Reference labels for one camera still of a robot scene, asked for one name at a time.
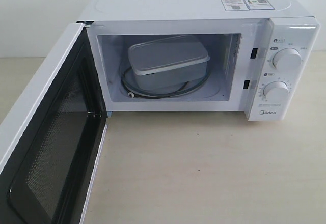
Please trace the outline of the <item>lower white control knob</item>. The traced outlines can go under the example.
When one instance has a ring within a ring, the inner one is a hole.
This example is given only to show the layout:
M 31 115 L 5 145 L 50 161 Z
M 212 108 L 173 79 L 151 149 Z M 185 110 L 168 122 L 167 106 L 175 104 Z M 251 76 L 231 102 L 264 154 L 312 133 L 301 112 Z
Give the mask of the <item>lower white control knob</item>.
M 282 81 L 274 81 L 264 87 L 263 95 L 267 101 L 280 102 L 289 96 L 289 89 L 286 83 Z

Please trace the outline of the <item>warning label sticker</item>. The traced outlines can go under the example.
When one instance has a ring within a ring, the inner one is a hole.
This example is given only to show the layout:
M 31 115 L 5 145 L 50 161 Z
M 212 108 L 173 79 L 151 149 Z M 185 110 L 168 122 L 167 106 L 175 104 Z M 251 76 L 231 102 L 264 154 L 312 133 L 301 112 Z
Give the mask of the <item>warning label sticker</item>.
M 221 0 L 225 11 L 249 11 L 245 0 Z

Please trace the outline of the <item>blue energy label sticker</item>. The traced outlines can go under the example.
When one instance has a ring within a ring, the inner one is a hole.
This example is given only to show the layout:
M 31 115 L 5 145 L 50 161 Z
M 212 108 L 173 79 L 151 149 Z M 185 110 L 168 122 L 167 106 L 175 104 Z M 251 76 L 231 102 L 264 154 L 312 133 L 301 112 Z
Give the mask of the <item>blue energy label sticker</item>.
M 249 10 L 274 10 L 275 8 L 268 0 L 244 0 Z

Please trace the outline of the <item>upper white control knob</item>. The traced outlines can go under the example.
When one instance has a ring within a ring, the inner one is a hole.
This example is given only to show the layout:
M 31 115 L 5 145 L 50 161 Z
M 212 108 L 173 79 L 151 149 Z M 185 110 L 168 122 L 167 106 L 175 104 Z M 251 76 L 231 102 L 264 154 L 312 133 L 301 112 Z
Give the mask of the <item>upper white control knob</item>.
M 302 63 L 302 58 L 296 49 L 286 48 L 275 54 L 272 63 L 278 71 L 286 72 L 298 68 Z

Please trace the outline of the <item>white Midea microwave oven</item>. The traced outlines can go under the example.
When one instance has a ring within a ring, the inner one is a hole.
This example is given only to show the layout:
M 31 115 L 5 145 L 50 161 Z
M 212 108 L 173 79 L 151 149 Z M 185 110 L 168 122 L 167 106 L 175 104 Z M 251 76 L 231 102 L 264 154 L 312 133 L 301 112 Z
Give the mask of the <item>white Midea microwave oven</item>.
M 221 0 L 90 0 L 78 22 L 87 33 L 108 114 L 115 111 L 242 111 L 250 121 L 285 117 L 320 24 L 298 0 L 268 0 L 274 10 L 225 11 Z M 138 43 L 193 35 L 206 48 L 211 74 L 192 93 L 163 99 L 131 98 L 121 74 Z M 280 72 L 276 53 L 296 49 L 301 65 Z M 270 102 L 264 87 L 286 83 L 289 96 Z

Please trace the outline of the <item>white microwave door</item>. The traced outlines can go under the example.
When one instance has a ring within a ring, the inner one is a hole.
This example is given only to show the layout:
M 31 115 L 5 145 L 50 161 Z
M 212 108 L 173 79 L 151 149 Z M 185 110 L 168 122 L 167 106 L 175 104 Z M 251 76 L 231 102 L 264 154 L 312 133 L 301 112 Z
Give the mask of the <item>white microwave door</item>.
M 83 223 L 106 133 L 87 29 L 68 25 L 1 123 L 1 223 Z

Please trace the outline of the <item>white plastic lidded container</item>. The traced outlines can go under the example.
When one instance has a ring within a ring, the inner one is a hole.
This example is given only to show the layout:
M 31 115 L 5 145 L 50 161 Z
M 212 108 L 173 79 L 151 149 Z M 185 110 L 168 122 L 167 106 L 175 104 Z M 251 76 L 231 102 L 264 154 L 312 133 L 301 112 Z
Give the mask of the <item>white plastic lidded container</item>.
M 203 78 L 210 56 L 193 35 L 138 43 L 128 49 L 138 87 L 151 91 Z

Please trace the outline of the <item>white control knob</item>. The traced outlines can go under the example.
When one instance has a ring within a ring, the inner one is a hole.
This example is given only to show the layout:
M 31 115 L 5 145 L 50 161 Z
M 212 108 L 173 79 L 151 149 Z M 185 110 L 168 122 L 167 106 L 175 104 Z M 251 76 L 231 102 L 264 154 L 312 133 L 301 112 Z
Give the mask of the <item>white control knob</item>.
M 289 89 L 286 83 L 282 81 L 274 81 L 264 87 L 263 95 L 267 101 L 280 102 L 289 96 Z
M 286 48 L 275 54 L 272 63 L 278 71 L 286 72 L 298 68 L 302 63 L 302 58 L 296 49 Z

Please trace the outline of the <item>glass turntable plate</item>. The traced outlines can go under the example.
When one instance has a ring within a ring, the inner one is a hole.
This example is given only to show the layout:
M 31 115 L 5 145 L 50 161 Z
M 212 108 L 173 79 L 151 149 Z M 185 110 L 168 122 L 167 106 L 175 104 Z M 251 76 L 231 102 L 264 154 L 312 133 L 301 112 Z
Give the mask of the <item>glass turntable plate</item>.
M 129 67 L 121 74 L 121 85 L 131 98 L 174 98 L 199 89 L 210 74 L 206 63 L 146 75 L 137 75 Z

